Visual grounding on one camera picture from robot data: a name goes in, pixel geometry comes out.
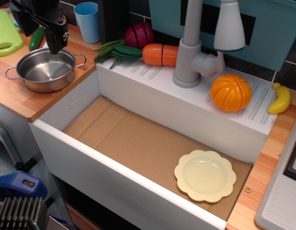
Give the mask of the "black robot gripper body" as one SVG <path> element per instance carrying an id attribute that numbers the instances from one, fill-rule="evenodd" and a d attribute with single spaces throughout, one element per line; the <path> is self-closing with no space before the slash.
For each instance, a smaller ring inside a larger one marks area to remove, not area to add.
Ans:
<path id="1" fill-rule="evenodd" d="M 58 18 L 45 29 L 45 36 L 50 53 L 56 55 L 68 45 L 69 31 L 65 18 Z"/>

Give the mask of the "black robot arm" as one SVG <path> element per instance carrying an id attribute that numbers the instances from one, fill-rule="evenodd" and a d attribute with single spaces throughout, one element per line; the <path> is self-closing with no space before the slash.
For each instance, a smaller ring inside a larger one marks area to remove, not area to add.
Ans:
<path id="1" fill-rule="evenodd" d="M 44 27 L 50 53 L 58 54 L 68 45 L 67 20 L 58 7 L 57 0 L 11 0 L 10 9 L 25 34 L 30 36 Z"/>

